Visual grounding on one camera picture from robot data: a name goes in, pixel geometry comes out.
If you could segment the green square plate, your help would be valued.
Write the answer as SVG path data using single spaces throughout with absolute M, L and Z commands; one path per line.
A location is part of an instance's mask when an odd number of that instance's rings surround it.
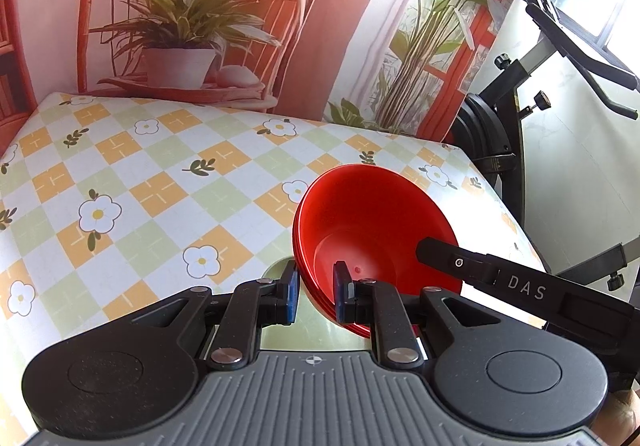
M 327 318 L 314 305 L 300 280 L 295 322 L 263 328 L 260 346 L 273 351 L 361 351 L 370 350 L 371 343 Z

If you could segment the red bowl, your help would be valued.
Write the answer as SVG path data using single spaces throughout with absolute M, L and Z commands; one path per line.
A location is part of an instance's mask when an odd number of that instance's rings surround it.
M 335 303 L 329 301 L 328 299 L 321 299 L 316 303 L 319 307 L 319 310 L 322 311 L 323 315 L 329 319 L 330 322 L 333 322 L 335 325 L 338 325 L 343 330 L 347 330 L 352 334 L 356 334 L 356 336 L 360 336 L 363 339 L 369 339 L 371 336 L 370 329 L 363 325 L 358 324 L 341 324 L 337 320 L 336 316 L 336 306 Z
M 293 218 L 293 223 L 292 223 L 293 255 L 294 255 L 294 258 L 295 258 L 295 262 L 296 262 L 297 270 L 298 270 L 298 273 L 299 273 L 299 277 L 302 280 L 302 284 L 304 285 L 304 287 L 307 290 L 307 293 L 308 293 L 309 299 L 311 300 L 311 303 L 314 304 L 314 307 L 320 312 L 320 314 L 322 316 L 324 316 L 322 311 L 319 310 L 319 307 L 316 305 L 316 303 L 319 302 L 321 299 L 325 299 L 326 297 L 324 296 L 322 290 L 318 286 L 317 281 L 315 281 L 315 280 L 313 280 L 311 278 L 310 270 L 308 270 L 308 267 L 307 267 L 307 265 L 305 264 L 305 262 L 303 260 L 302 248 L 300 247 L 299 236 L 298 236 L 299 210 L 300 210 L 300 208 L 296 209 L 296 212 L 295 212 L 294 218 Z
M 379 166 L 337 166 L 308 187 L 298 207 L 303 260 L 329 301 L 337 261 L 352 279 L 384 281 L 402 294 L 415 296 L 427 286 L 461 292 L 460 279 L 416 259 L 425 237 L 457 239 L 445 214 L 408 178 Z

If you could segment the checkered floral tablecloth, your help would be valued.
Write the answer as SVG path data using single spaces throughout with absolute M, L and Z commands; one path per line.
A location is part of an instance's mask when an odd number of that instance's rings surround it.
M 530 267 L 523 229 L 462 151 L 273 114 L 53 93 L 1 158 L 1 440 L 34 432 L 41 350 L 194 284 L 217 292 L 292 252 L 314 179 L 365 163 L 420 186 L 462 247 Z

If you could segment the black exercise bike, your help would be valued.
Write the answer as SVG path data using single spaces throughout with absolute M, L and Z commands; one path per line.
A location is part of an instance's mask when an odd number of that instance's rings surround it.
M 551 0 L 521 0 L 539 36 L 467 94 L 449 133 L 525 230 L 544 270 L 623 296 L 639 282 L 639 109 L 629 70 L 591 57 Z

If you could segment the printed room backdrop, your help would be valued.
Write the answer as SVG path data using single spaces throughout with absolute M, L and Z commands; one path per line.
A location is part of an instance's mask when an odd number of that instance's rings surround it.
M 52 92 L 443 140 L 514 0 L 1 0 L 1 140 Z

